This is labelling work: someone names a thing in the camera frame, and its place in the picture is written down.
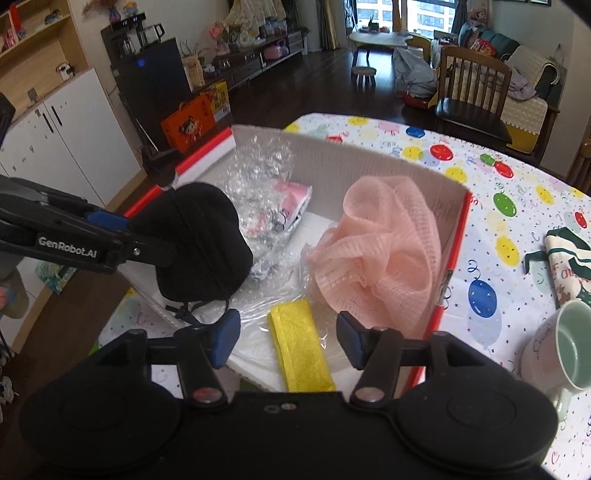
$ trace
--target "black knit hat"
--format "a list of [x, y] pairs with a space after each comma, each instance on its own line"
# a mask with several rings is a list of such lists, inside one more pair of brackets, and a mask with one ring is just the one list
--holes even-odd
[[252, 267], [234, 205], [207, 183], [164, 192], [134, 216], [128, 228], [175, 244], [173, 263], [156, 267], [160, 293], [171, 301], [229, 300]]

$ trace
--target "cabinet handle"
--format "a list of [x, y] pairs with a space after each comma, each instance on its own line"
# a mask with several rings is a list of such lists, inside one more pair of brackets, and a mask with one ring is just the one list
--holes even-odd
[[49, 120], [47, 119], [47, 117], [45, 116], [45, 114], [43, 114], [43, 118], [45, 119], [45, 123], [49, 127], [50, 132], [53, 133], [53, 129], [51, 128], [51, 125], [49, 123]]
[[51, 106], [51, 109], [53, 110], [53, 114], [56, 116], [57, 118], [57, 123], [60, 124], [60, 127], [63, 127], [63, 125], [61, 124], [61, 120], [60, 120], [60, 116], [57, 114], [56, 109], [53, 108], [53, 105]]

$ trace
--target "pink mesh fabric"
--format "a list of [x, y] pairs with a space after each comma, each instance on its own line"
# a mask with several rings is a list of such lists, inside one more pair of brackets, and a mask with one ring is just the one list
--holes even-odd
[[308, 254], [313, 288], [365, 327], [411, 335], [441, 263], [437, 224], [423, 194], [408, 177], [362, 177], [347, 191], [343, 211]]

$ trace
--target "yellow sponge cloth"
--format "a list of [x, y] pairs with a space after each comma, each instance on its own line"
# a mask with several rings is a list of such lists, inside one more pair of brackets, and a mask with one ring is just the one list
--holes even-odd
[[307, 300], [275, 305], [269, 326], [290, 392], [336, 390]]

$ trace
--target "screw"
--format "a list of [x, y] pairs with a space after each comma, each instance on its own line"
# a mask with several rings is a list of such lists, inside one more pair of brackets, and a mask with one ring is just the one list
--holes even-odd
[[281, 411], [277, 405], [265, 405], [263, 410], [267, 413], [279, 413]]
[[222, 399], [222, 392], [217, 388], [203, 387], [193, 392], [193, 400], [199, 403], [215, 403]]
[[363, 387], [355, 392], [355, 397], [365, 403], [376, 403], [385, 397], [385, 393], [379, 388]]

